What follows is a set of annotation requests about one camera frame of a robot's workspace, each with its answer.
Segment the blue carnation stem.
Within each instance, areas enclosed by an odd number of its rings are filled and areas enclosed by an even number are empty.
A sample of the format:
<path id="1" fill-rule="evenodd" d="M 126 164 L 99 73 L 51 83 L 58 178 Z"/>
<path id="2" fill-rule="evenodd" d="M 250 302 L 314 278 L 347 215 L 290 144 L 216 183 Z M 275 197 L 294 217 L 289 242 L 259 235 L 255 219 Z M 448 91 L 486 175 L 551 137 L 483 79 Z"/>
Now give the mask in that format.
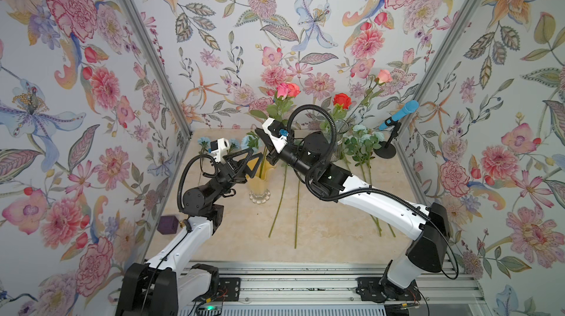
<path id="1" fill-rule="evenodd" d="M 230 143 L 230 150 L 231 151 L 240 151 L 240 150 L 244 150 L 247 149 L 249 147 L 249 141 L 250 139 L 248 138 L 248 136 L 245 136 L 243 139 L 239 140 L 239 139 L 230 139 L 229 143 Z"/>
<path id="2" fill-rule="evenodd" d="M 200 137 L 197 140 L 197 144 L 200 147 L 200 154 L 207 154 L 211 149 L 211 139 L 208 137 Z"/>

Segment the clear glass vase with twine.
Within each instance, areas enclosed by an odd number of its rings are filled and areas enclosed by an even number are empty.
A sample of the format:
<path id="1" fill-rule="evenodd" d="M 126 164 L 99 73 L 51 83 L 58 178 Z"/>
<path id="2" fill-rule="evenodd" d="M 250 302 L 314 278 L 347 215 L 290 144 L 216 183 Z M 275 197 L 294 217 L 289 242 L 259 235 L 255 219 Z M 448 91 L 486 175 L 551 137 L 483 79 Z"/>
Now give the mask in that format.
<path id="1" fill-rule="evenodd" d="M 336 124 L 336 143 L 334 152 L 330 158 L 331 162 L 336 162 L 343 157 L 343 143 L 345 135 L 350 131 L 351 125 L 348 121 L 339 119 L 335 121 Z"/>

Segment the coral red rose stem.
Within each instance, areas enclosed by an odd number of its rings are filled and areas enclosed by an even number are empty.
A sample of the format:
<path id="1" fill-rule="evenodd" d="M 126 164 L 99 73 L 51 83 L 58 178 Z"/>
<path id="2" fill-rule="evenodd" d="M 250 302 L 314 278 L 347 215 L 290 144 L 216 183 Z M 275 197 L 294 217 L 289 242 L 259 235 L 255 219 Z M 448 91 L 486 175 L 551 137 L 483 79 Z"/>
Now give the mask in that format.
<path id="1" fill-rule="evenodd" d="M 300 94 L 300 87 L 294 83 L 287 83 L 287 95 L 291 98 L 296 98 Z"/>

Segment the magenta pink rose stem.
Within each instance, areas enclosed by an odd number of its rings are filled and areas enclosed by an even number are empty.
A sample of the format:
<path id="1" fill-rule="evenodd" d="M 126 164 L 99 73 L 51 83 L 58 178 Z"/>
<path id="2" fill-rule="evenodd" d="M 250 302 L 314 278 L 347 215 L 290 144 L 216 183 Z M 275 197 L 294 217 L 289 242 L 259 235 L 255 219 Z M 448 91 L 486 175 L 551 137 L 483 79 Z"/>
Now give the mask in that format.
<path id="1" fill-rule="evenodd" d="M 277 121 L 285 122 L 284 117 L 292 106 L 292 98 L 291 84 L 279 84 L 271 98 L 263 97 L 251 102 L 250 114 L 259 120 L 266 120 L 268 117 L 271 117 Z M 266 171 L 270 168 L 269 163 L 266 161 L 269 149 L 262 143 L 256 133 L 248 132 L 247 135 L 250 136 L 249 147 L 252 147 L 255 151 L 259 150 L 260 145 L 263 147 L 263 159 L 260 163 L 257 177 L 259 179 L 266 179 Z"/>

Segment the yellow fluted glass vase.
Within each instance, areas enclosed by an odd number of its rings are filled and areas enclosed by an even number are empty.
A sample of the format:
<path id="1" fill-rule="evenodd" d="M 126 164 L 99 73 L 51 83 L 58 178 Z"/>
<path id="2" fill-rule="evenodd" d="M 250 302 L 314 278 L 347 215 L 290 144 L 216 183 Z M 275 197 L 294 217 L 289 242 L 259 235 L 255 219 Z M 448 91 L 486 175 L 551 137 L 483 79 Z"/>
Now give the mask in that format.
<path id="1" fill-rule="evenodd" d="M 269 182 L 275 166 L 265 159 L 265 154 L 256 154 L 248 163 L 248 168 L 257 172 L 253 178 L 247 176 L 247 187 L 250 191 L 250 200 L 254 204 L 265 204 L 271 198 Z"/>

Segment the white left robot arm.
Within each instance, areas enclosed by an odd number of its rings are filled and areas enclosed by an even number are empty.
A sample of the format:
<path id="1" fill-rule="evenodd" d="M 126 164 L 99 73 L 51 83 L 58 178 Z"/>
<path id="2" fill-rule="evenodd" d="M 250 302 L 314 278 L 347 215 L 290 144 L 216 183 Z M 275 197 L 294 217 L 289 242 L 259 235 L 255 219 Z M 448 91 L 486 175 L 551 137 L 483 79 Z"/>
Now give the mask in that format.
<path id="1" fill-rule="evenodd" d="M 213 173 L 204 174 L 207 183 L 184 189 L 182 185 L 188 171 L 204 160 L 210 161 L 213 167 Z M 189 263 L 222 223 L 224 207 L 217 201 L 233 197 L 235 185 L 254 178 L 262 160 L 262 154 L 248 148 L 232 154 L 217 150 L 189 161 L 177 191 L 177 208 L 186 216 L 182 229 L 159 254 L 127 269 L 117 315 L 177 315 L 188 304 L 205 302 L 217 294 L 218 269 Z"/>

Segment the small red rose stem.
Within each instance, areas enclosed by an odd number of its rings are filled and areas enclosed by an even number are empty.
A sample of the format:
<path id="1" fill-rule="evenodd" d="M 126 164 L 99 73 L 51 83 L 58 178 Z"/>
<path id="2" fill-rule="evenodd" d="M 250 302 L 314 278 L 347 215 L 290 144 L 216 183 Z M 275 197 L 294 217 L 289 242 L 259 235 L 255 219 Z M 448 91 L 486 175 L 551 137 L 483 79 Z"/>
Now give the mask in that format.
<path id="1" fill-rule="evenodd" d="M 336 130 L 338 132 L 345 132 L 347 127 L 347 113 L 352 105 L 353 101 L 345 93 L 339 93 L 335 95 L 332 99 L 332 107 L 328 109 L 328 113 L 331 115 L 335 122 Z"/>

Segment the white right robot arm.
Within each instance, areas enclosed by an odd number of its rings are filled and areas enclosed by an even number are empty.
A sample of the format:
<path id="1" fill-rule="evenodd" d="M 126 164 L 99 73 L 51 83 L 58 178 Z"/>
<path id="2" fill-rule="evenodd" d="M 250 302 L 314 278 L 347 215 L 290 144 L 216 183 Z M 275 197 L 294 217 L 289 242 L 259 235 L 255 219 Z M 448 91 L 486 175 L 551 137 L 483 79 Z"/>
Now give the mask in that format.
<path id="1" fill-rule="evenodd" d="M 268 150 L 269 162 L 281 160 L 292 167 L 319 200 L 359 209 L 411 239 L 406 251 L 387 264 L 377 282 L 358 285 L 359 290 L 374 294 L 376 303 L 419 298 L 416 279 L 423 273 L 443 271 L 450 234 L 447 210 L 442 205 L 414 204 L 327 163 L 322 157 L 330 144 L 321 133 L 309 134 L 302 145 L 290 142 L 284 133 L 273 135 L 268 125 L 255 133 Z"/>

